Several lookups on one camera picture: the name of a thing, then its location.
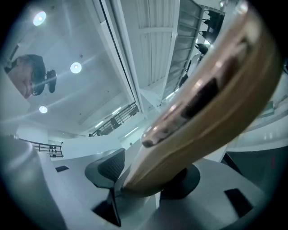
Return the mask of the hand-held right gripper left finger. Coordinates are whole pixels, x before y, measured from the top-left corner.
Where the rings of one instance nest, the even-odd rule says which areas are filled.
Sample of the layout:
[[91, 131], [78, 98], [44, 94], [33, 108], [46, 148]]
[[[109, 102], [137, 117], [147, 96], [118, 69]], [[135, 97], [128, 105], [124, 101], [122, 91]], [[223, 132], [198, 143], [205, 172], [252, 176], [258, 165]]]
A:
[[115, 201], [115, 184], [125, 166], [125, 149], [118, 149], [107, 156], [90, 163], [85, 168], [85, 176], [96, 187], [108, 189], [104, 201], [93, 207], [92, 211], [106, 221], [121, 226]]

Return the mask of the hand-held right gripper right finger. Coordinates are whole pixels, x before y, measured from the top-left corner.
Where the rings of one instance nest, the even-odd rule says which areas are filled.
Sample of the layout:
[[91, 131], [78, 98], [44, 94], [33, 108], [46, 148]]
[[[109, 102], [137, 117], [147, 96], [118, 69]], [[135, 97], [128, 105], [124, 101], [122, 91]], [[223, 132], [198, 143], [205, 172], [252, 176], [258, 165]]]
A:
[[169, 181], [160, 193], [160, 200], [182, 199], [189, 195], [199, 184], [200, 171], [191, 164]]

